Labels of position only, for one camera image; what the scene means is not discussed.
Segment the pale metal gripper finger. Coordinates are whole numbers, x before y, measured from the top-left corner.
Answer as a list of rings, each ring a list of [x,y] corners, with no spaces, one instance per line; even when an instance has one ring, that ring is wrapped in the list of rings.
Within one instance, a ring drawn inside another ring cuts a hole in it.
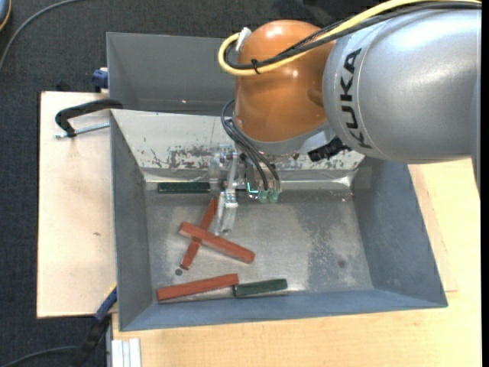
[[[231,145],[211,147],[208,161],[208,178],[211,184],[232,178],[235,149]]]
[[[215,214],[214,230],[218,235],[229,235],[234,229],[238,201],[233,190],[225,190],[219,194],[218,207]]]

